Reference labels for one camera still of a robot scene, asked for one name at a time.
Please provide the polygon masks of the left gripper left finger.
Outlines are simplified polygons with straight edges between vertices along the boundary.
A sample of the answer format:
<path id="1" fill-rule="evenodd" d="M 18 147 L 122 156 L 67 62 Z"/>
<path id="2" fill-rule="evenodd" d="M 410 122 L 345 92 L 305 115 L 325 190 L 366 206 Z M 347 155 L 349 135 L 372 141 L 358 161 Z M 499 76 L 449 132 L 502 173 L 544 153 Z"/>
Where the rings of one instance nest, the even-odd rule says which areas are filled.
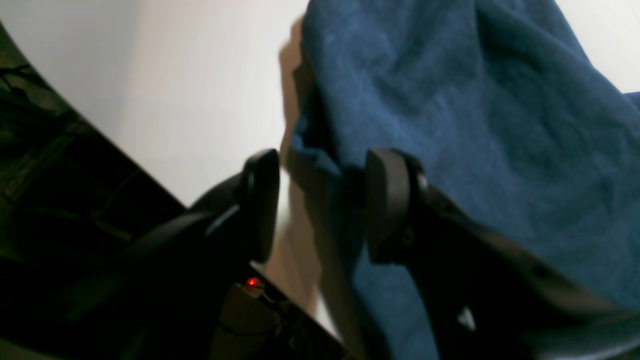
<path id="1" fill-rule="evenodd" d="M 258 151 L 240 173 L 70 287 L 65 317 L 78 321 L 108 305 L 130 317 L 212 317 L 245 267 L 268 259 L 280 186 L 279 153 Z"/>

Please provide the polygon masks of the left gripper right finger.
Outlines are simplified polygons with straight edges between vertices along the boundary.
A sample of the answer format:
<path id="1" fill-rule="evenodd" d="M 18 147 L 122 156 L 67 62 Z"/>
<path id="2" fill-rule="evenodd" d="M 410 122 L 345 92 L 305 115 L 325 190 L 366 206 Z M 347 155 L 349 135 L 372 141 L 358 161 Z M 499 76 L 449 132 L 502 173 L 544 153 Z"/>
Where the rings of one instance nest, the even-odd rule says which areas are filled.
<path id="1" fill-rule="evenodd" d="M 472 221 L 393 149 L 366 153 L 368 253 L 418 288 L 442 360 L 637 360 L 639 313 Z"/>

